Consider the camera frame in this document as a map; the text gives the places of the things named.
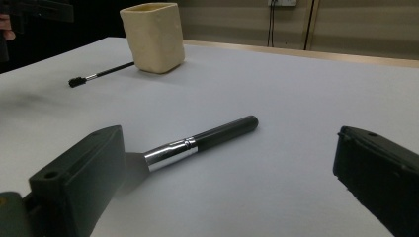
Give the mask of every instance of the ceramic cup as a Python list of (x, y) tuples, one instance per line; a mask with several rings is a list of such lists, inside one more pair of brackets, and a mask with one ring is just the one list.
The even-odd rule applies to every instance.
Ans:
[(176, 3), (146, 3), (120, 10), (135, 66), (165, 73), (185, 60)]

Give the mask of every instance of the brush handle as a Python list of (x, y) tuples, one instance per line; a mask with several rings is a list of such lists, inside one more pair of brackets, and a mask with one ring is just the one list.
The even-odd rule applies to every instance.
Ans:
[(259, 122), (256, 117), (248, 116), (205, 131), (193, 137), (197, 143), (198, 152), (201, 152), (234, 137), (252, 131), (258, 126), (258, 124)]
[(158, 170), (196, 152), (207, 150), (234, 137), (254, 130), (258, 126), (254, 116), (241, 118), (198, 135), (167, 143), (143, 153), (150, 171)]

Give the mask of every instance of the table surface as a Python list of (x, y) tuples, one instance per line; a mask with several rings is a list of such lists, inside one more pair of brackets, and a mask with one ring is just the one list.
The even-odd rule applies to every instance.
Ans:
[(69, 88), (131, 61), (114, 38), (2, 74), (0, 191), (27, 194), (28, 177), (103, 127), (144, 152), (254, 115), (254, 132), (112, 200), (92, 236), (391, 236), (333, 176), (337, 132), (419, 153), (419, 69), (192, 44), (163, 75), (130, 67)]

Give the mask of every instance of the silver ferrule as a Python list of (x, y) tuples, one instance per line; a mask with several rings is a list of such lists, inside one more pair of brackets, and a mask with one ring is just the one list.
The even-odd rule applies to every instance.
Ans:
[(175, 163), (198, 152), (194, 137), (174, 141), (144, 153), (150, 171)]
[(88, 77), (85, 77), (84, 79), (86, 79), (87, 81), (90, 81), (90, 80), (93, 80), (93, 79), (95, 79), (95, 78), (98, 78), (98, 75), (91, 75), (91, 76), (88, 76)]

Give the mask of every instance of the black brush handle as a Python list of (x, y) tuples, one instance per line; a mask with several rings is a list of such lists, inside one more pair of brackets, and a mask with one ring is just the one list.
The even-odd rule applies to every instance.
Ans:
[(258, 126), (258, 124), (259, 122), (256, 117), (248, 116), (205, 131), (193, 137), (197, 143), (198, 152), (200, 152), (252, 131)]

